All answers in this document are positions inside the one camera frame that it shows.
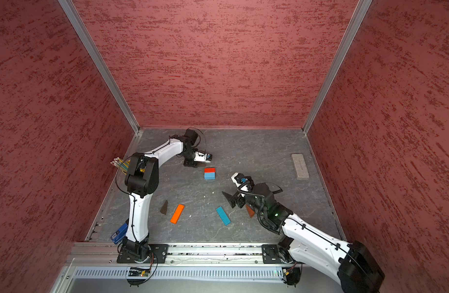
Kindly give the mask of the light blue rectangular block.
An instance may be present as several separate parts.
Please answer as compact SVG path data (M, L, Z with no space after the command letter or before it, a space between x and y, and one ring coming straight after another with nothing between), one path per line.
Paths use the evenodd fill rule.
M206 173L204 173L204 179L205 180L214 180L215 179L215 172L206 172Z

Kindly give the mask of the dark brown wedge block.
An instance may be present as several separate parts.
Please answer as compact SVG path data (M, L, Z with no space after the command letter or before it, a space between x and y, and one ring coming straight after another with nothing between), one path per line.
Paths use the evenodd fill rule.
M166 200L166 201L164 201L164 203L163 203L163 205L162 205L162 207L160 209L160 213L163 214L163 215L166 215L167 214L167 210L168 210L168 201Z

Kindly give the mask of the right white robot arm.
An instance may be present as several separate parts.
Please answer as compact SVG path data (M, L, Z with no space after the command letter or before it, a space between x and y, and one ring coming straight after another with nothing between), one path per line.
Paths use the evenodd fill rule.
M277 202L266 183L243 182L223 193L232 208L249 206L259 224L280 235L280 260L311 266L337 282L345 293L378 293L385 279L369 249L322 232Z

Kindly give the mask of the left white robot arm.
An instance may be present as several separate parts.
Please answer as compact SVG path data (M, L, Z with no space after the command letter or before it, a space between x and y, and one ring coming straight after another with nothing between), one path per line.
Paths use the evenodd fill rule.
M183 135L170 136L166 143L153 150L134 153L127 159L113 159L111 164L124 173L126 190L119 191L129 197L128 228L121 241L120 256L128 256L136 263L153 260L148 217L151 199L159 186L159 169L173 157L183 158L186 167L210 163L212 155L198 149L202 138L202 131L188 128Z

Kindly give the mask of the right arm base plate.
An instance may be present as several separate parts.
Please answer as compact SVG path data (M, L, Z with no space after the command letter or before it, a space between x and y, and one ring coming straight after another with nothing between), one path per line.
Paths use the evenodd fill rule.
M262 249L262 260L264 264L293 264L294 259L283 247L276 244L264 244Z

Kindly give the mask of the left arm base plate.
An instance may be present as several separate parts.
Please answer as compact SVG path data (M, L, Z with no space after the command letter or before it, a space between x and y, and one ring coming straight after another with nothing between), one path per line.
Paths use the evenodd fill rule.
M168 249L168 244L127 245L126 247L122 245L117 257L117 263L144 265L154 262L163 264Z

